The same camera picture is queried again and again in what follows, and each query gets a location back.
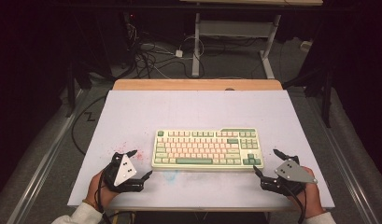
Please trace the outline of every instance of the desk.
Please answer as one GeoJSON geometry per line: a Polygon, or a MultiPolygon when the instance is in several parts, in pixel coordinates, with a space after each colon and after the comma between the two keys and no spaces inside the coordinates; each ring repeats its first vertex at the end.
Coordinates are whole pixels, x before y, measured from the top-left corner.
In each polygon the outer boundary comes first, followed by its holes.
{"type": "MultiPolygon", "coordinates": [[[[132,158],[138,177],[151,170],[157,129],[228,127],[258,129],[265,175],[276,176],[274,170],[282,163],[273,148],[298,155],[302,165],[315,172],[322,205],[334,207],[287,92],[276,80],[228,79],[118,80],[106,99],[68,205],[81,203],[92,176],[116,151],[138,150],[132,158]],[[190,87],[197,91],[178,91],[190,87]],[[227,88],[237,91],[221,91],[227,88]]],[[[262,190],[252,171],[154,171],[142,192],[123,193],[110,207],[134,211],[280,211],[293,205],[281,195],[262,190]]]]}
{"type": "MultiPolygon", "coordinates": [[[[249,5],[277,5],[277,6],[321,6],[322,0],[182,0],[195,2],[198,5],[203,3],[222,4],[249,4],[249,5]]],[[[200,13],[196,13],[194,32],[194,53],[192,62],[193,77],[199,77],[200,35],[225,35],[225,36],[246,36],[246,37],[267,37],[264,50],[260,51],[263,69],[267,78],[275,78],[272,67],[269,63],[269,52],[275,40],[278,23],[281,16],[275,15],[273,22],[249,22],[249,21],[202,21],[200,13]]]]}

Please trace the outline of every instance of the gray carpet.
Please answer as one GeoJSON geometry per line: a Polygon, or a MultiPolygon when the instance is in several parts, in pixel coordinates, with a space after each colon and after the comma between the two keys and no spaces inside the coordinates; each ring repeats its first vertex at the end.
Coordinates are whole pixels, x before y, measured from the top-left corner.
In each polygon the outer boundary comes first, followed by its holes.
{"type": "MultiPolygon", "coordinates": [[[[300,44],[299,40],[294,39],[284,46],[279,43],[273,45],[269,59],[274,74],[279,81],[287,81],[297,76],[306,56],[306,53],[299,50],[300,44]]],[[[164,43],[160,43],[159,46],[171,52],[176,49],[164,43]]],[[[258,55],[258,50],[263,48],[262,40],[257,40],[247,47],[232,45],[233,48],[227,48],[224,51],[219,46],[219,42],[211,42],[205,44],[205,46],[205,55],[202,56],[205,69],[203,78],[265,78],[258,55]]],[[[162,54],[153,55],[155,55],[157,61],[169,58],[169,56],[162,54]]],[[[185,63],[187,75],[190,75],[191,61],[177,61],[185,63]]],[[[155,64],[156,67],[163,65],[165,63],[155,64]]],[[[114,64],[113,71],[118,74],[122,69],[114,64]]],[[[153,70],[150,73],[151,78],[186,78],[184,65],[181,63],[166,65],[160,68],[159,71],[153,70]]],[[[137,74],[134,72],[128,78],[136,76],[137,74]]],[[[92,80],[92,89],[83,93],[85,100],[77,104],[78,113],[95,100],[105,96],[106,92],[112,87],[112,83],[100,79],[97,75],[92,75],[92,80]]],[[[332,210],[334,219],[337,223],[365,223],[360,208],[353,199],[352,191],[349,190],[348,183],[340,172],[340,164],[332,152],[334,147],[332,139],[327,136],[327,129],[321,125],[318,113],[316,113],[316,105],[319,105],[319,99],[304,97],[302,88],[291,88],[289,93],[307,140],[329,184],[336,205],[332,210]]],[[[88,148],[103,106],[104,100],[99,100],[90,106],[86,111],[92,112],[91,117],[81,114],[74,127],[74,137],[79,148],[83,151],[88,148]]],[[[7,186],[1,192],[0,223],[7,223],[39,163],[54,143],[58,132],[67,120],[65,117],[66,108],[67,105],[63,104],[44,130],[40,132],[23,156],[7,186]]],[[[333,134],[335,143],[346,155],[351,170],[356,174],[355,179],[360,182],[365,197],[368,198],[368,202],[375,211],[378,220],[376,223],[382,223],[382,177],[355,134],[335,92],[332,93],[331,125],[329,133],[333,134]]],[[[33,205],[28,212],[28,216],[24,218],[24,223],[51,223],[56,217],[70,215],[74,211],[74,208],[66,206],[66,203],[77,179],[82,161],[83,155],[75,147],[71,133],[67,132],[59,147],[57,158],[51,166],[49,175],[44,181],[41,190],[37,193],[35,201],[31,202],[33,205]]],[[[299,214],[296,212],[273,213],[271,223],[296,223],[298,216],[299,214]]]]}

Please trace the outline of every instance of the floor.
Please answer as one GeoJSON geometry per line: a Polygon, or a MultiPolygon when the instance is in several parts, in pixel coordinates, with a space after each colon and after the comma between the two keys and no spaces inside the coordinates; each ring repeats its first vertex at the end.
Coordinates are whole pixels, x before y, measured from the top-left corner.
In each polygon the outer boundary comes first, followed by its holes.
{"type": "MultiPolygon", "coordinates": [[[[205,38],[204,41],[201,78],[266,78],[259,57],[264,40],[205,38]]],[[[274,43],[269,60],[281,83],[297,76],[307,55],[299,49],[301,43],[296,38],[285,44],[274,43]]],[[[153,67],[148,73],[143,69],[145,63],[138,59],[137,70],[125,78],[189,77],[191,60],[171,59],[177,48],[156,40],[144,42],[143,54],[149,56],[149,63],[155,62],[153,67]]],[[[183,58],[192,56],[189,47],[183,46],[183,50],[183,58]]],[[[124,70],[120,64],[112,65],[114,74],[124,70]]],[[[91,74],[91,80],[90,90],[77,89],[77,107],[70,118],[65,116],[68,104],[63,93],[63,106],[29,146],[1,192],[0,223],[51,223],[56,217],[74,212],[66,203],[84,158],[81,152],[87,151],[92,139],[104,106],[101,98],[112,88],[111,82],[96,74],[91,74]]],[[[331,212],[336,222],[382,223],[382,176],[355,134],[335,91],[330,129],[319,116],[319,97],[306,98],[300,87],[290,88],[288,92],[328,182],[335,202],[331,212]]],[[[276,212],[271,214],[270,223],[295,223],[298,216],[291,211],[276,212]]]]}

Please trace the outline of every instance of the white tabletop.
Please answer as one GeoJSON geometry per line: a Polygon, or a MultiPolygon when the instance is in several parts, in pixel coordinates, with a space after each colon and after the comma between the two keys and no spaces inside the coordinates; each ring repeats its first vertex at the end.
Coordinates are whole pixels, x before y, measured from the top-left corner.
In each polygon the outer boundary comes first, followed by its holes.
{"type": "MultiPolygon", "coordinates": [[[[93,175],[115,152],[137,149],[131,158],[141,177],[151,170],[154,135],[160,129],[256,128],[265,167],[276,177],[283,161],[277,148],[298,155],[313,169],[323,207],[334,207],[286,91],[111,91],[78,174],[68,205],[86,197],[93,175]]],[[[262,190],[253,172],[154,171],[141,192],[122,193],[110,205],[126,210],[276,211],[293,208],[284,196],[262,190]]]]}

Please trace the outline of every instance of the sleeve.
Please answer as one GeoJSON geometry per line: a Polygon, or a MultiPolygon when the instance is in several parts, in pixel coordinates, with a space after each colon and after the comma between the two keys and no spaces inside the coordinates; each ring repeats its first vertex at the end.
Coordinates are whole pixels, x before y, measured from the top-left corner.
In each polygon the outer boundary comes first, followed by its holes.
{"type": "Polygon", "coordinates": [[[335,224],[330,212],[323,213],[316,217],[308,218],[304,221],[304,224],[335,224]]]}
{"type": "Polygon", "coordinates": [[[62,216],[56,218],[53,224],[65,224],[65,223],[88,223],[94,224],[101,220],[103,215],[97,212],[93,207],[86,203],[82,203],[72,216],[62,216]]]}

